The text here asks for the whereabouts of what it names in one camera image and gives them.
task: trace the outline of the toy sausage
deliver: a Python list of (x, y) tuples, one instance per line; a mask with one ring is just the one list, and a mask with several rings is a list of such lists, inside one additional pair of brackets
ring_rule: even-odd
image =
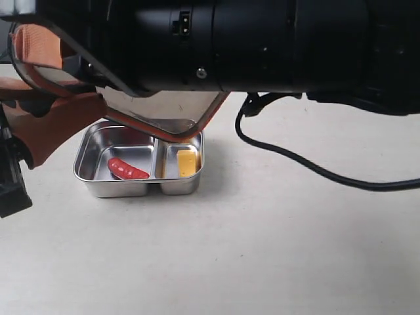
[(150, 177), (148, 173), (141, 169), (137, 169), (116, 157), (108, 161), (108, 168), (111, 173), (119, 179), (148, 179)]

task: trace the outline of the white surface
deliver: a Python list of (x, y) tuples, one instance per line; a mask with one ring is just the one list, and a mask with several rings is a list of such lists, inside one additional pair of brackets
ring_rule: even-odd
[[(35, 205), (0, 221), (0, 314), (418, 314), (420, 191), (342, 187), (242, 143), (242, 100), (206, 129), (192, 196), (91, 197), (81, 134), (24, 170)], [(244, 131), (344, 175), (420, 177), (419, 116), (288, 98)]]

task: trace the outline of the black wire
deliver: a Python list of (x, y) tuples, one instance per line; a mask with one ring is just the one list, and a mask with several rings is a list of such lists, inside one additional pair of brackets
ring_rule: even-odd
[(263, 150), (268, 150), (271, 152), (276, 152), (278, 154), (281, 154), (289, 159), (292, 159), (293, 161), (305, 166), (306, 168), (310, 169), (311, 171), (314, 171), (315, 173), (332, 180), (333, 182), (359, 188), (362, 190), (368, 190), (371, 192), (398, 192), (402, 190), (413, 190), (420, 188), (420, 178), (419, 179), (413, 179), (413, 180), (405, 180), (401, 182), (364, 182), (362, 180), (356, 180), (353, 178), (344, 177), (338, 174), (335, 174), (331, 171), (328, 171), (327, 169), (324, 169), (323, 167), (320, 167), (319, 165), (316, 165), (315, 163), (309, 161), (308, 159), (305, 159), (304, 157), (300, 156), (299, 154), (296, 154), (292, 151), (286, 150), (284, 148), (280, 148), (279, 146), (275, 146), (273, 144), (268, 144), (264, 142), (260, 142), (257, 140), (254, 140), (252, 138), (249, 138), (248, 136), (245, 136), (241, 129), (241, 121), (242, 117), (244, 116), (243, 108), (239, 111), (239, 114), (236, 118), (235, 122), (235, 130), (238, 136), (246, 143), (255, 146), (257, 148), (261, 148)]

